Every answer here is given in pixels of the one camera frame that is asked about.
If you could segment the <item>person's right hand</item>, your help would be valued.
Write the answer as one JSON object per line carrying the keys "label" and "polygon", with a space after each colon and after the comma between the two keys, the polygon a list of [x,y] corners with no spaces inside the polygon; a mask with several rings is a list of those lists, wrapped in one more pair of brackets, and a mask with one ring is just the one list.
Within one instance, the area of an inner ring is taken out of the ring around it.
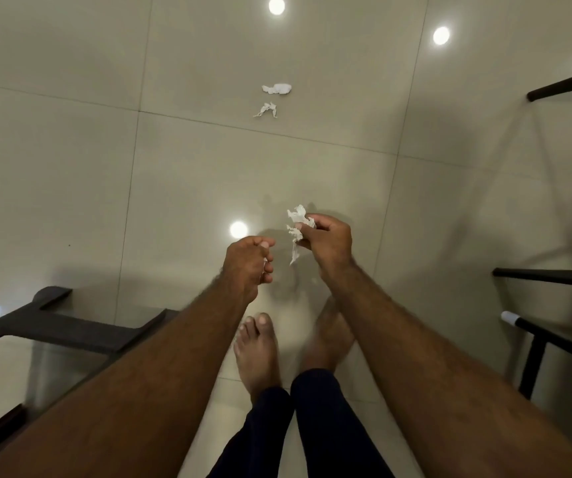
{"label": "person's right hand", "polygon": [[350,225],[329,215],[322,216],[322,250],[311,250],[322,273],[333,274],[354,264]]}

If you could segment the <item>person's left hand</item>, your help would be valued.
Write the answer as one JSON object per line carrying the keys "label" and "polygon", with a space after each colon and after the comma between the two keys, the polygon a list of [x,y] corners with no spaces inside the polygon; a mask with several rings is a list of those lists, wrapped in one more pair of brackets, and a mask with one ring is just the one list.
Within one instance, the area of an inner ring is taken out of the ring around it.
{"label": "person's left hand", "polygon": [[273,281],[272,249],[250,245],[244,237],[229,245],[226,251],[223,279],[241,294],[245,305],[255,300],[262,284]]}

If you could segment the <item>white tissue paper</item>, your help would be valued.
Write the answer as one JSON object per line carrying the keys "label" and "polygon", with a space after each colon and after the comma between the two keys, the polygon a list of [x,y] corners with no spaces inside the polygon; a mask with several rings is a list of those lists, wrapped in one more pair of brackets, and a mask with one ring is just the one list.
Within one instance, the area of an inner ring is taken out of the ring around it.
{"label": "white tissue paper", "polygon": [[287,225],[288,233],[292,237],[292,253],[290,266],[293,265],[299,258],[298,242],[304,239],[301,229],[297,225],[307,225],[311,228],[316,228],[314,218],[306,216],[306,208],[303,205],[298,205],[293,210],[287,210],[287,216],[291,220],[291,225]]}

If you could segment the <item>person's left forearm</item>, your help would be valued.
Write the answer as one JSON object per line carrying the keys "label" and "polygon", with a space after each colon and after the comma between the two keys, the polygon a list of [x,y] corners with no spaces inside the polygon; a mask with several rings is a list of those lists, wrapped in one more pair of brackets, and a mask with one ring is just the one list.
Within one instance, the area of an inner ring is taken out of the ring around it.
{"label": "person's left forearm", "polygon": [[0,478],[177,478],[259,281],[223,271],[1,450]]}

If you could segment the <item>person's right forearm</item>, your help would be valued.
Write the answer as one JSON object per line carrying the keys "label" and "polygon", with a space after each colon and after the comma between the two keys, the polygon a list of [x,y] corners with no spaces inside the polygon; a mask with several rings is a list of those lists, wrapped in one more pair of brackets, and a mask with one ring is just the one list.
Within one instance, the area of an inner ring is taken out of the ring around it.
{"label": "person's right forearm", "polygon": [[572,442],[501,375],[398,305],[351,258],[317,261],[426,478],[572,478]]}

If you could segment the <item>person's right foot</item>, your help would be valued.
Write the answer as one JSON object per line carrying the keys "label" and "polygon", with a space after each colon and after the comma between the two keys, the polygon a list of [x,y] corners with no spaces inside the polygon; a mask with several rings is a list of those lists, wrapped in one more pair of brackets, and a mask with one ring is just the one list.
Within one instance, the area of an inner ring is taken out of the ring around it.
{"label": "person's right foot", "polygon": [[299,372],[324,369],[333,374],[354,343],[355,337],[336,301],[333,297],[328,297],[303,349]]}

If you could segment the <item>person's foot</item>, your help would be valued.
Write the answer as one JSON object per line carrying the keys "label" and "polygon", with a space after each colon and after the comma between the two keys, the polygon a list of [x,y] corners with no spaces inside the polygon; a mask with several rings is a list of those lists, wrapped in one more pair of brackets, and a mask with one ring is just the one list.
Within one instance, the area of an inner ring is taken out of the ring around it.
{"label": "person's foot", "polygon": [[240,323],[233,351],[244,388],[251,404],[272,387],[282,387],[279,348],[273,321],[267,313],[249,316]]}
{"label": "person's foot", "polygon": [[336,301],[333,297],[328,297],[303,349],[299,372],[324,369],[333,374],[354,343],[355,337]]}

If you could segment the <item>person's left foot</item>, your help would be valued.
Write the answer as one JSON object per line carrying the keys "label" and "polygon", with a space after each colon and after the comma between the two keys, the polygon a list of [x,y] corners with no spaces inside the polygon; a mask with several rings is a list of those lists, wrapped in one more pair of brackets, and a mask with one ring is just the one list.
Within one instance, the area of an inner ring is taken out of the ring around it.
{"label": "person's left foot", "polygon": [[233,351],[244,388],[251,404],[272,387],[282,387],[279,348],[273,321],[267,313],[249,316],[240,323]]}

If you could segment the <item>person's dark trouser right leg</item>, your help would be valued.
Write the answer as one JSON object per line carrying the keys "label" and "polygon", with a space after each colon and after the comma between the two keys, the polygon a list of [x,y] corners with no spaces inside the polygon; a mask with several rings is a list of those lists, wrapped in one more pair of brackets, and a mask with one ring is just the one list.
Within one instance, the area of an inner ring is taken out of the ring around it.
{"label": "person's dark trouser right leg", "polygon": [[395,478],[327,369],[309,369],[292,383],[308,478]]}

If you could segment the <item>person's dark trouser leg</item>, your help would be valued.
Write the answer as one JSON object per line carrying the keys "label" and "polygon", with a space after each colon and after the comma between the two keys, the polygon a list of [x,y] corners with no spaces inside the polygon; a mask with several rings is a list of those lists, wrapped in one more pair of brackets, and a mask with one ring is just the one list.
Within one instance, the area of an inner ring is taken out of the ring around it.
{"label": "person's dark trouser leg", "polygon": [[395,478],[327,369],[309,369],[292,383],[308,478]]}
{"label": "person's dark trouser leg", "polygon": [[226,444],[206,478],[277,478],[293,414],[292,399],[284,388],[261,391],[241,430]]}

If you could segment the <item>person's dark trouser left leg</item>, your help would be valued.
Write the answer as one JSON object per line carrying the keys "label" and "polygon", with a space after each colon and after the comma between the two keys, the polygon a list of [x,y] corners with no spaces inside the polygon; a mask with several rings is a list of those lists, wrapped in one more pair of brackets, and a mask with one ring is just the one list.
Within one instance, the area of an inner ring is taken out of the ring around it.
{"label": "person's dark trouser left leg", "polygon": [[277,478],[293,414],[292,399],[284,388],[261,391],[241,430],[226,444],[206,478]]}

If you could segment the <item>dark glass-top table frame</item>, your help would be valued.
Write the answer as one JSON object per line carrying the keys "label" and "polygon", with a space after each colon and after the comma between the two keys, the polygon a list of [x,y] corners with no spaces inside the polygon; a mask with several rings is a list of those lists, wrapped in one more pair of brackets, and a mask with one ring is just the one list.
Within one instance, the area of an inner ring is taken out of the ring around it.
{"label": "dark glass-top table frame", "polygon": [[[109,357],[113,362],[147,339],[178,312],[168,308],[138,328],[87,321],[49,310],[73,290],[49,286],[32,301],[0,317],[0,338],[19,337]],[[0,447],[28,423],[28,408],[19,404],[0,418]]]}

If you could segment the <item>black metal rack frame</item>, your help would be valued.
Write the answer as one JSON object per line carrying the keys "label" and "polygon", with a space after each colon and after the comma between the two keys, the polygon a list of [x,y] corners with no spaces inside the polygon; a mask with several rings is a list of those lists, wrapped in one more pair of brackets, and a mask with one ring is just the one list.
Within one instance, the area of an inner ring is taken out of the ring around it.
{"label": "black metal rack frame", "polygon": [[520,268],[495,268],[492,275],[538,291],[532,303],[501,316],[531,338],[518,391],[531,400],[539,388],[542,398],[567,410],[572,403],[572,77],[534,89],[526,99],[563,243]]}

